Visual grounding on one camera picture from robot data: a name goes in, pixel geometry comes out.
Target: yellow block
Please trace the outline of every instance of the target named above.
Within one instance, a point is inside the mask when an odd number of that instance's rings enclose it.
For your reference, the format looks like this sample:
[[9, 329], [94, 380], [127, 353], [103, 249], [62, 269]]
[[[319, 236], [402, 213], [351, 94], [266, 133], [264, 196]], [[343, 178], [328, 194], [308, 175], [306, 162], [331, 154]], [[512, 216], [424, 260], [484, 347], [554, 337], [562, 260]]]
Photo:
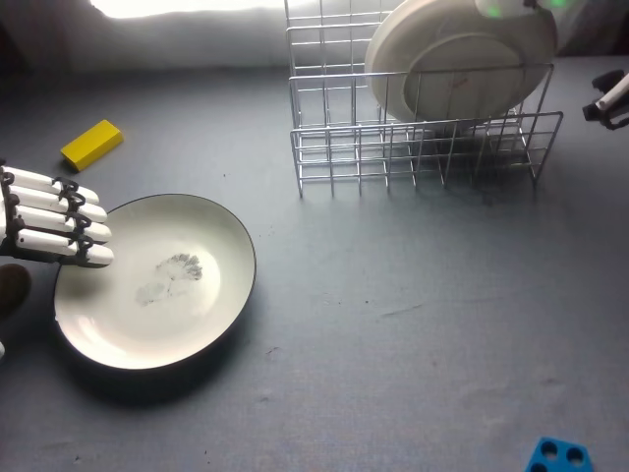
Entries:
[[102, 120], [63, 146], [61, 153], [75, 169], [83, 170], [122, 142], [122, 132], [107, 120]]

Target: blue toy brick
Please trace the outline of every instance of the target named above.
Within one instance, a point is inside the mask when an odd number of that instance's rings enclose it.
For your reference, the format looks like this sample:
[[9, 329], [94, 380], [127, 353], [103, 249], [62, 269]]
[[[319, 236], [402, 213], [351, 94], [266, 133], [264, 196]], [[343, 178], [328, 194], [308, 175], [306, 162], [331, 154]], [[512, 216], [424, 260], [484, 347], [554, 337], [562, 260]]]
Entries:
[[588, 450], [571, 442], [541, 438], [524, 472], [593, 472]]

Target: hole in blue block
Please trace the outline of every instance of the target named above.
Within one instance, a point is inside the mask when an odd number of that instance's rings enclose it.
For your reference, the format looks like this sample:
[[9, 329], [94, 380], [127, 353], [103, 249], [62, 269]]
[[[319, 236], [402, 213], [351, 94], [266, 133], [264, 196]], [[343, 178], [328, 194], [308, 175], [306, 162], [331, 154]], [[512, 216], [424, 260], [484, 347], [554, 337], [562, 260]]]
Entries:
[[557, 445], [554, 442], [546, 441], [542, 444], [542, 455], [548, 460], [557, 458]]
[[581, 467], [583, 465], [583, 452], [581, 452], [581, 449], [570, 447], [568, 452], [566, 452], [566, 458], [576, 467]]

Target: dish rack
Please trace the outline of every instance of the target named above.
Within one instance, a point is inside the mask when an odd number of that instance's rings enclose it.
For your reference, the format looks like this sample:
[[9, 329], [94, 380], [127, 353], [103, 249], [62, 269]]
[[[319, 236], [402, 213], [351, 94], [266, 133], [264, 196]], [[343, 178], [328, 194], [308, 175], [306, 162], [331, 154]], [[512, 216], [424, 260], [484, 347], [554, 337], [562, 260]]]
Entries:
[[[402, 0], [284, 0], [291, 77], [290, 133], [300, 196], [310, 182], [411, 181], [435, 175], [446, 187], [463, 177], [474, 186], [500, 182], [507, 170], [526, 170], [535, 186], [561, 125], [560, 111], [543, 111], [552, 64], [368, 74], [365, 53], [373, 33]], [[389, 80], [417, 83], [439, 74], [452, 85], [457, 74], [505, 69], [546, 70], [543, 82], [522, 103], [497, 116], [401, 123], [387, 113]], [[386, 80], [380, 106], [369, 80]]]

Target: gray table surface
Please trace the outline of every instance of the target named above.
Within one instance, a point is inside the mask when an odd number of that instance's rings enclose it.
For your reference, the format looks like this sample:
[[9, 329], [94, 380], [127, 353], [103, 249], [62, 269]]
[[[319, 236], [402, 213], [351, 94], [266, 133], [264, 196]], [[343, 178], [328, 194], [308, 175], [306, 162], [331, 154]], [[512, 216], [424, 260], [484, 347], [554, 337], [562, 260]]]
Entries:
[[540, 436], [629, 467], [629, 131], [583, 120], [627, 58], [558, 61], [565, 120], [541, 186], [409, 183], [297, 193], [285, 71], [5, 85], [0, 149], [68, 175], [59, 148], [107, 118], [126, 141], [77, 180], [107, 209], [159, 193], [234, 211], [257, 285], [221, 366], [184, 395], [109, 401], [51, 330], [56, 267], [0, 324], [0, 469], [520, 471]]

